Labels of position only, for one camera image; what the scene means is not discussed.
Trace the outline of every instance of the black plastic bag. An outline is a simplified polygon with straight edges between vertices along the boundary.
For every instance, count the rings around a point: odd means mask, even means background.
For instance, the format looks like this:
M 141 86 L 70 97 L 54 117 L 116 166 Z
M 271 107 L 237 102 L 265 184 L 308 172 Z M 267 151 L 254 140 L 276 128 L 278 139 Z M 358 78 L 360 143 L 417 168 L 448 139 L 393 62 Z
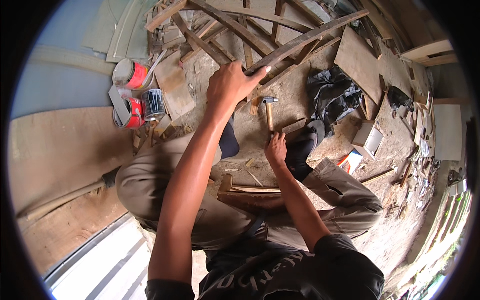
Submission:
M 412 99 L 396 86 L 392 86 L 388 89 L 388 101 L 390 101 L 390 106 L 395 111 L 397 111 L 402 105 L 409 111 L 413 111 Z
M 361 99 L 361 89 L 338 66 L 313 70 L 307 78 L 307 94 L 314 110 L 311 119 L 324 122 L 325 137 L 335 134 L 330 124 L 353 112 Z

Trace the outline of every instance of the blue wall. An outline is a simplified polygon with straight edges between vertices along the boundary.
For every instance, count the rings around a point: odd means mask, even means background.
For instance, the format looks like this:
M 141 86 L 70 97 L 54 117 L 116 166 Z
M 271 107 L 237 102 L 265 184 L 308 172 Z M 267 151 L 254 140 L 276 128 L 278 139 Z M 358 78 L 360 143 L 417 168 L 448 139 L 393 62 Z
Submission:
M 66 0 L 53 14 L 36 44 L 57 46 L 105 59 L 81 46 L 89 23 L 103 0 Z M 11 118 L 36 112 L 111 106 L 110 76 L 58 64 L 30 62 L 20 77 Z

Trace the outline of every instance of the hand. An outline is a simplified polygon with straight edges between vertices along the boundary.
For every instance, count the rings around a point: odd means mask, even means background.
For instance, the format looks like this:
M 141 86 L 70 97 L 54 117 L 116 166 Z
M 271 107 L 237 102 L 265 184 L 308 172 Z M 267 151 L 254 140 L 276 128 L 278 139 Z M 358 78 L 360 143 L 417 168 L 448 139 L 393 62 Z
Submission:
M 231 114 L 235 106 L 257 86 L 271 68 L 261 67 L 254 75 L 245 76 L 241 70 L 241 60 L 221 65 L 208 81 L 207 105 Z
M 285 157 L 287 156 L 285 133 L 276 132 L 270 142 L 265 143 L 264 152 L 272 169 L 275 170 L 285 165 Z

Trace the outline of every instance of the concrete floor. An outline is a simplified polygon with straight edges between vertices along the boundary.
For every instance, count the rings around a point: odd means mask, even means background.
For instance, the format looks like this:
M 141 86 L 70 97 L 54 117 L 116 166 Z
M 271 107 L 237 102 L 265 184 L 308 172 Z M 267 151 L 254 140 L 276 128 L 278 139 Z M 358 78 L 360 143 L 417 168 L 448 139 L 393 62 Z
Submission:
M 231 4 L 242 6 L 241 0 L 209 0 L 207 2 L 212 5 L 221 3 L 222 5 Z M 254 9 L 273 13 L 275 0 L 252 1 L 251 5 Z M 285 17 L 311 26 L 311 24 L 305 21 L 302 16 L 299 16 L 290 7 L 287 8 Z M 194 15 L 194 23 L 204 24 L 206 19 L 208 19 L 208 16 L 205 16 L 203 12 L 196 12 Z M 259 20 L 259 23 L 263 24 L 267 30 L 271 30 L 271 24 L 269 22 Z M 249 28 L 249 30 L 257 34 L 252 28 Z M 327 41 L 335 36 L 341 36 L 342 32 L 341 29 L 338 29 L 331 36 L 326 36 L 324 40 Z M 298 35 L 298 32 L 282 28 L 280 41 L 287 42 Z M 243 46 L 238 37 L 229 32 L 221 36 L 218 42 L 227 48 L 237 59 L 244 61 Z M 274 121 L 277 131 L 295 120 L 303 117 L 308 118 L 311 115 L 311 113 L 308 112 L 310 100 L 305 90 L 307 73 L 310 68 L 324 70 L 333 67 L 333 61 L 338 47 L 339 43 L 336 43 L 325 49 L 310 59 L 309 62 L 299 66 L 283 81 L 264 92 L 263 96 L 276 96 L 279 98 L 279 102 L 274 104 Z M 410 91 L 410 86 L 414 86 L 426 94 L 428 80 L 425 69 L 415 64 L 413 67 L 417 79 L 411 81 L 407 75 L 407 64 L 394 57 L 391 51 L 383 46 L 383 44 L 381 44 L 381 47 L 384 54 L 382 59 L 392 61 L 392 63 L 386 65 L 384 70 L 382 70 L 386 83 L 398 86 L 406 93 Z M 253 54 L 254 61 L 260 59 L 258 54 L 255 52 L 253 52 Z M 201 76 L 198 76 L 194 72 L 193 64 L 195 61 L 200 63 Z M 202 51 L 197 54 L 195 58 L 186 62 L 184 69 L 186 71 L 187 83 L 193 86 L 191 92 L 196 102 L 196 107 L 178 119 L 176 124 L 184 126 L 190 125 L 195 129 L 206 107 L 205 93 L 208 88 L 208 78 L 218 69 L 218 65 Z M 362 163 L 366 163 L 365 168 L 356 170 L 353 176 L 362 180 L 379 174 L 391 168 L 393 165 L 398 166 L 399 171 L 397 173 L 367 185 L 367 187 L 381 199 L 386 208 L 391 203 L 400 205 L 406 196 L 406 188 L 401 189 L 398 185 L 392 186 L 390 182 L 403 176 L 404 167 L 407 164 L 407 157 L 411 154 L 411 151 L 413 151 L 414 143 L 403 123 L 399 119 L 392 117 L 390 105 L 388 103 L 384 104 L 377 118 L 385 135 L 377 152 L 378 159 L 370 161 L 364 158 Z M 215 187 L 213 187 L 211 191 L 212 194 L 216 194 L 215 188 L 218 188 L 223 175 L 227 173 L 233 175 L 235 184 L 258 185 L 246 169 L 254 174 L 264 186 L 278 186 L 273 172 L 263 154 L 263 146 L 267 133 L 265 110 L 260 106 L 258 115 L 253 116 L 249 114 L 249 107 L 250 105 L 246 105 L 238 111 L 235 116 L 235 134 L 240 144 L 240 152 L 235 157 L 220 161 L 212 168 L 211 178 L 216 182 Z M 359 121 L 360 115 L 357 111 L 354 111 L 338 122 L 338 124 L 334 126 L 335 135 L 322 141 L 309 158 L 309 164 L 315 167 L 324 157 L 328 157 L 337 162 L 353 150 L 351 141 L 358 130 L 357 125 Z M 249 168 L 246 168 L 245 163 L 251 158 L 255 158 L 255 161 Z M 239 170 L 225 171 L 225 169 L 232 168 Z M 396 217 L 383 218 L 367 233 L 354 239 L 354 244 L 359 251 L 368 256 L 383 271 L 386 277 L 388 277 L 394 268 L 404 259 L 421 226 L 423 210 L 421 206 L 417 207 L 417 204 L 422 201 L 419 197 L 419 192 L 419 190 L 416 190 L 414 196 L 409 200 L 410 209 L 404 219 L 397 219 Z M 306 190 L 306 193 L 317 209 L 330 208 L 329 205 L 309 190 Z M 204 255 L 202 252 L 196 252 L 194 254 L 193 269 L 192 284 L 197 288 L 196 285 L 206 274 L 206 270 L 204 269 Z

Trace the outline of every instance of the black paint can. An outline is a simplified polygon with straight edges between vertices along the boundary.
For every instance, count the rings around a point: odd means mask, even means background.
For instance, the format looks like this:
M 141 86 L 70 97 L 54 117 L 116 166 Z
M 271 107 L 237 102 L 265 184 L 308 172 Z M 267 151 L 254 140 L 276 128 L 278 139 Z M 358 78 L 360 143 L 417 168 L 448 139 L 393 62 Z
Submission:
M 143 93 L 142 106 L 145 121 L 161 120 L 165 115 L 162 90 L 154 88 Z

